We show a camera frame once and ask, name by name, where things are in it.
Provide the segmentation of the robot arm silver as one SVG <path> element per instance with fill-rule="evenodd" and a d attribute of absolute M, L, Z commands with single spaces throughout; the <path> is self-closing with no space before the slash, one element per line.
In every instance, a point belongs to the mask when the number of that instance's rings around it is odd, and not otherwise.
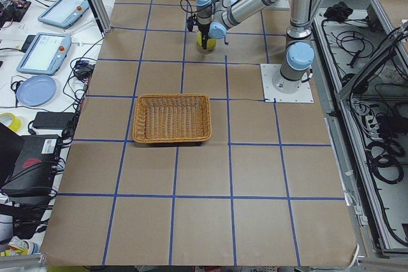
<path fill-rule="evenodd" d="M 187 20 L 187 29 L 198 27 L 198 44 L 209 48 L 212 39 L 224 39 L 227 30 L 255 13 L 271 8 L 282 10 L 281 0 L 196 0 L 196 12 Z M 313 0 L 288 0 L 290 11 L 286 31 L 288 41 L 307 41 L 311 35 Z"/>

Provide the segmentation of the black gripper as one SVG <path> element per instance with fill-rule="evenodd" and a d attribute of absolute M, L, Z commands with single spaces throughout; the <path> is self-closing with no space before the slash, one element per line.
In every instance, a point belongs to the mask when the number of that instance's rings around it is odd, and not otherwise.
<path fill-rule="evenodd" d="M 196 17 L 198 30 L 200 31 L 201 34 L 200 38 L 201 47 L 204 48 L 204 50 L 206 50 L 208 32 L 211 24 L 211 7 L 210 6 L 197 7 Z"/>

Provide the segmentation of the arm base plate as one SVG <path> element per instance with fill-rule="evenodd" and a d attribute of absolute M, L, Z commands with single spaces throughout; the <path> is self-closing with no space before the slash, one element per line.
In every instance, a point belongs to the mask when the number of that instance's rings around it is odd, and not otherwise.
<path fill-rule="evenodd" d="M 268 103 L 313 103 L 307 74 L 301 80 L 289 81 L 281 75 L 281 64 L 260 64 L 264 100 Z"/>

